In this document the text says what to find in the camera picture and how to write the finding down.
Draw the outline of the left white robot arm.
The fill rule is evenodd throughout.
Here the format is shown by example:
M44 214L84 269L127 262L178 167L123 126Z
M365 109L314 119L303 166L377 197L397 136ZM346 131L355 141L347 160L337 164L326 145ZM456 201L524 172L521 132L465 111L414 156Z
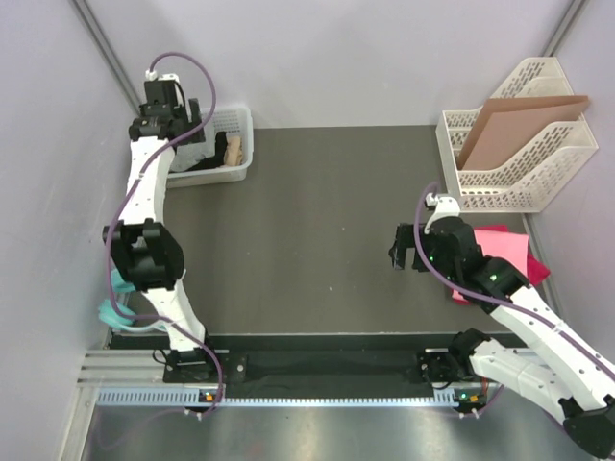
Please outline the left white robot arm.
M154 308L152 314L125 317L167 333L166 381L221 381L220 361L208 347L207 329L185 292L183 249L163 218L167 178L177 148L203 140L206 122L200 117L198 101L185 98L177 76L158 77L150 72L144 89L146 101L128 130L127 192L103 230L107 269L118 271Z

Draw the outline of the grey t shirt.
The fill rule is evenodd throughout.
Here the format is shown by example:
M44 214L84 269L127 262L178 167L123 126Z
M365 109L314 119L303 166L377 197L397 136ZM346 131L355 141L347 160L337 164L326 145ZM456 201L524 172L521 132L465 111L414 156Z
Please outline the grey t shirt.
M208 161L213 159L214 155L215 147L212 136L204 142L180 145L176 149L170 172L184 173L203 169L207 166Z

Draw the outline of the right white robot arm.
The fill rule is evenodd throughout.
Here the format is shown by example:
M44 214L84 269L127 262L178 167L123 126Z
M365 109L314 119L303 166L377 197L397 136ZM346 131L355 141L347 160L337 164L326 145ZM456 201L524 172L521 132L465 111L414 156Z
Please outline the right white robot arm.
M525 359L474 328L449 347L449 369L501 383L539 406L581 449L614 456L614 365L584 341L544 301L512 263L486 255L474 229L458 217L431 225L400 224L388 254L397 270L429 272L507 327L541 359Z

